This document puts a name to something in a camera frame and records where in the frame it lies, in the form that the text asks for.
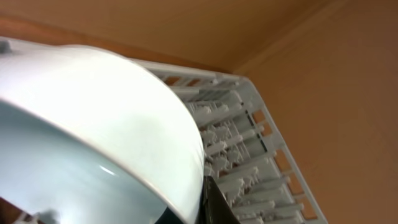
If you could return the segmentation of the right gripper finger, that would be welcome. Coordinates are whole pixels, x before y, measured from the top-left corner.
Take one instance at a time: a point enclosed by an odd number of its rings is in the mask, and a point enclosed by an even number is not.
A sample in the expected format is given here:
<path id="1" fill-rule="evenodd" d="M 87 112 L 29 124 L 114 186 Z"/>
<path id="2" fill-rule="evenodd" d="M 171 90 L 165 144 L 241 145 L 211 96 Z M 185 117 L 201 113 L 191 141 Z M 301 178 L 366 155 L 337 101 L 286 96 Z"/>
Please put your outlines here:
<path id="1" fill-rule="evenodd" d="M 240 224 L 212 176 L 204 176 L 198 222 L 200 224 Z"/>

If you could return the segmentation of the light blue bowl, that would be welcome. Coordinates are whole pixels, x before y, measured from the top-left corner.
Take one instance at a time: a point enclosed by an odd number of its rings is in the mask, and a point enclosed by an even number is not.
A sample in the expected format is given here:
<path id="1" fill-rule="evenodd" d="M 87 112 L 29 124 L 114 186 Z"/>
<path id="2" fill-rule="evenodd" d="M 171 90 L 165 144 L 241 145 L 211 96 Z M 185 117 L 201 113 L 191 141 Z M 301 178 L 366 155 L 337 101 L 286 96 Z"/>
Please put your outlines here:
<path id="1" fill-rule="evenodd" d="M 47 223 L 195 223 L 204 152 L 180 98 L 88 47 L 1 55 L 1 197 Z"/>

